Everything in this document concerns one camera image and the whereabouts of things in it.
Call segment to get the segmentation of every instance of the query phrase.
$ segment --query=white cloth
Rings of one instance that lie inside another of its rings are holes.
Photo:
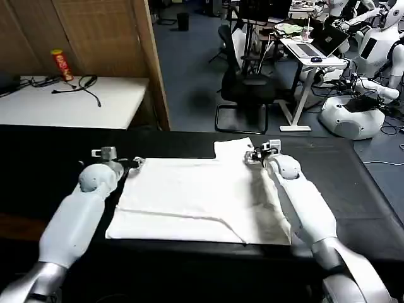
[[[241,59],[244,56],[244,48],[246,46],[246,37],[247,35],[242,32],[240,28],[236,29],[232,34],[235,58],[237,59],[237,63],[239,67],[242,67],[243,60]]]
[[[215,142],[215,159],[147,158],[127,178],[105,237],[290,244],[268,173],[244,164],[249,146]]]

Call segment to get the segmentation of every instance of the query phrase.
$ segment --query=white desk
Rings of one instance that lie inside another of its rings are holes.
[[[70,83],[77,85],[79,78]],[[70,90],[65,83],[43,88],[28,86],[0,98],[0,124],[126,129],[147,86],[148,79],[143,78],[98,77],[88,90],[100,99],[101,107],[85,91],[51,94],[53,90]]]
[[[291,51],[291,53],[294,54],[294,52],[291,50],[289,47],[290,44],[296,44],[296,43],[301,43],[301,42],[296,42],[292,39],[281,39],[280,42],[288,49]],[[307,78],[304,82],[303,85],[303,90],[300,95],[300,100],[297,103],[297,106],[295,108],[295,111],[293,115],[290,113],[286,106],[286,101],[284,100],[277,100],[279,103],[282,112],[285,114],[286,120],[288,121],[289,125],[288,126],[280,126],[280,131],[311,131],[310,126],[307,125],[298,125],[297,123],[299,122],[300,116],[302,114],[304,104],[307,100],[307,96],[309,95],[309,92],[311,90],[311,85],[313,84],[314,81],[314,75],[316,74],[317,68],[321,67],[328,67],[328,66],[334,66],[337,69],[344,69],[347,63],[344,60],[341,60],[334,55],[330,55],[330,57],[323,59],[322,62],[311,62],[309,58],[299,58],[296,56],[296,58],[300,61],[300,63],[303,65],[304,70],[310,69],[309,74],[307,75]]]

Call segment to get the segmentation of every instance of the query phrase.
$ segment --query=green cloth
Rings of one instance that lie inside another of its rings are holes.
[[[279,23],[275,25],[275,28],[284,32],[286,35],[290,35],[291,33],[300,33],[303,30],[303,28],[298,25],[288,23]]]

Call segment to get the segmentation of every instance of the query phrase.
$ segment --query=pringles can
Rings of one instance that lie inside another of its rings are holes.
[[[66,57],[63,54],[63,51],[61,49],[54,49],[50,53],[53,55],[57,67],[62,72],[64,80],[65,81],[73,80],[74,78],[73,74],[71,73]]]

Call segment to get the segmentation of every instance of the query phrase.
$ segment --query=chair leg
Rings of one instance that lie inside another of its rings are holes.
[[[264,104],[265,106],[265,126],[263,131],[240,131],[238,129],[227,129],[227,128],[220,128],[218,127],[218,122],[219,122],[219,114],[220,114],[220,109],[237,109],[237,105],[230,105],[230,104],[221,104],[218,105],[216,108],[216,117],[215,117],[215,129],[216,131],[221,131],[224,133],[237,133],[237,134],[265,134],[266,131],[268,130],[268,113],[269,113],[269,107],[267,104]]]
[[[208,64],[211,63],[213,60],[215,60],[215,59],[218,58],[218,57],[219,57],[220,59],[225,60],[224,58],[220,57],[220,55],[221,55],[222,53],[223,53],[223,51],[220,50],[220,51],[215,55],[215,57],[211,58],[211,59],[208,61]]]

